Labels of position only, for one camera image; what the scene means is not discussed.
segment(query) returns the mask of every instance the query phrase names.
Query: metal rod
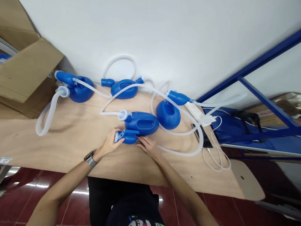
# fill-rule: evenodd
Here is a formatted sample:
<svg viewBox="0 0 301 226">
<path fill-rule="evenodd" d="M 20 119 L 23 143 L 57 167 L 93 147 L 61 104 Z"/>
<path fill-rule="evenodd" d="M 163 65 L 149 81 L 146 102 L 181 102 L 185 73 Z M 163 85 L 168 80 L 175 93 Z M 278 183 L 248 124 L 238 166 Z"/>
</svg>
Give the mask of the metal rod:
<svg viewBox="0 0 301 226">
<path fill-rule="evenodd" d="M 221 84 L 214 87 L 208 93 L 197 99 L 197 102 L 204 102 L 205 100 L 209 99 L 210 97 L 214 96 L 215 94 L 219 93 L 220 91 L 235 83 L 238 77 L 245 77 L 246 75 L 265 65 L 272 59 L 276 58 L 277 56 L 294 47 L 295 45 L 299 44 L 300 42 L 301 30 L 289 36 L 288 38 L 286 38 L 285 40 L 283 40 L 282 42 L 280 42 L 279 44 L 262 54 L 260 57 L 252 61 L 250 64 L 233 74 L 231 77 L 227 78 Z"/>
<path fill-rule="evenodd" d="M 267 106 L 275 115 L 277 115 L 288 127 L 293 128 L 298 124 L 291 118 L 284 110 L 278 107 L 273 101 L 269 100 L 263 95 L 258 89 L 256 89 L 251 83 L 245 78 L 237 78 L 248 90 L 250 90 L 265 106 Z"/>
</svg>

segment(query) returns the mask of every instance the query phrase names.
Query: white charging cable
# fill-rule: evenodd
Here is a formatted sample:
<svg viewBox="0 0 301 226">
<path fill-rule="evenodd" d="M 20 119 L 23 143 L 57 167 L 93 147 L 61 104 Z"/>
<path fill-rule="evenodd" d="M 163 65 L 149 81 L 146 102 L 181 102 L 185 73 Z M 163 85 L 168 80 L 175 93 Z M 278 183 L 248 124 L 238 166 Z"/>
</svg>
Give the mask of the white charging cable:
<svg viewBox="0 0 301 226">
<path fill-rule="evenodd" d="M 214 157 L 213 157 L 213 155 L 212 155 L 212 153 L 211 153 L 211 151 L 210 151 L 209 148 L 207 148 L 207 151 L 209 152 L 209 154 L 210 154 L 211 158 L 213 159 L 213 161 L 220 167 L 220 169 L 215 169 L 215 168 L 213 168 L 213 167 L 207 162 L 207 160 L 206 160 L 206 158 L 205 158 L 205 156 L 204 156 L 204 150 L 205 150 L 204 148 L 203 148 L 203 151 L 202 151 L 202 155 L 203 155 L 204 161 L 206 162 L 206 164 L 207 164 L 211 169 L 213 169 L 213 170 L 216 171 L 216 172 L 221 172 L 223 169 L 224 169 L 224 170 L 231 169 L 231 162 L 230 162 L 228 156 L 225 154 L 225 152 L 223 152 L 223 150 L 222 150 L 221 148 L 219 148 L 219 147 L 216 145 L 216 143 L 215 143 L 215 141 L 214 141 L 214 139 L 213 139 L 213 132 L 214 132 L 214 130 L 216 130 L 217 128 L 219 128 L 220 125 L 222 124 L 222 121 L 223 121 L 223 120 L 222 120 L 222 117 L 216 116 L 215 118 L 217 118 L 217 117 L 220 118 L 220 123 L 219 123 L 219 125 L 218 125 L 216 128 L 214 128 L 214 129 L 212 130 L 212 132 L 211 132 L 211 140 L 212 140 L 212 142 L 213 142 L 213 145 L 212 145 L 212 146 L 213 146 L 213 147 L 216 147 L 217 153 L 219 154 L 219 161 L 220 161 L 220 164 L 214 159 Z M 225 168 L 225 167 L 223 166 L 223 161 L 222 161 L 222 157 L 221 157 L 220 152 L 222 152 L 222 153 L 224 154 L 224 156 L 226 157 L 227 161 L 229 162 L 229 166 L 228 166 L 227 168 Z"/>
</svg>

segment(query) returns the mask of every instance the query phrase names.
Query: bottle spout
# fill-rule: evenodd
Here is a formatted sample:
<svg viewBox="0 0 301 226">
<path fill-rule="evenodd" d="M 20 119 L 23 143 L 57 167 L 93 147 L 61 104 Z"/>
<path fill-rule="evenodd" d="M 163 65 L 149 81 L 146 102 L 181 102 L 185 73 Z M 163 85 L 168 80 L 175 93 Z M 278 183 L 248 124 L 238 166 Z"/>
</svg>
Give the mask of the bottle spout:
<svg viewBox="0 0 301 226">
<path fill-rule="evenodd" d="M 100 84 L 101 86 L 112 87 L 115 84 L 115 81 L 111 78 L 102 78 Z"/>
</svg>

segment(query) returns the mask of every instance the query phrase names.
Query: person's right hand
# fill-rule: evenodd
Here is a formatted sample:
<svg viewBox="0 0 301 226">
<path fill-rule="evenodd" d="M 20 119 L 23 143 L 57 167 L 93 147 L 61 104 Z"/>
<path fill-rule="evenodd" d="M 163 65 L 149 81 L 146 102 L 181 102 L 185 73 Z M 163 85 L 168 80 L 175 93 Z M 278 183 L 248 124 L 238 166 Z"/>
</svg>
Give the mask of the person's right hand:
<svg viewBox="0 0 301 226">
<path fill-rule="evenodd" d="M 161 151 L 157 148 L 156 141 L 148 137 L 138 137 L 138 140 L 141 143 L 138 143 L 137 146 L 142 148 L 150 157 L 153 159 L 161 157 Z"/>
</svg>

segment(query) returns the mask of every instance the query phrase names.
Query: label sticker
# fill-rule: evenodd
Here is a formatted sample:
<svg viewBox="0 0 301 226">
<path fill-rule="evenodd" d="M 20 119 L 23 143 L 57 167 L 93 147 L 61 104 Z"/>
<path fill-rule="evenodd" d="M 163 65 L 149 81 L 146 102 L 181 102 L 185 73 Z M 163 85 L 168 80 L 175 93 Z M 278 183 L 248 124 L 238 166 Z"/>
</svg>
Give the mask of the label sticker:
<svg viewBox="0 0 301 226">
<path fill-rule="evenodd" d="M 0 165 L 7 165 L 12 159 L 3 157 L 0 159 Z"/>
</svg>

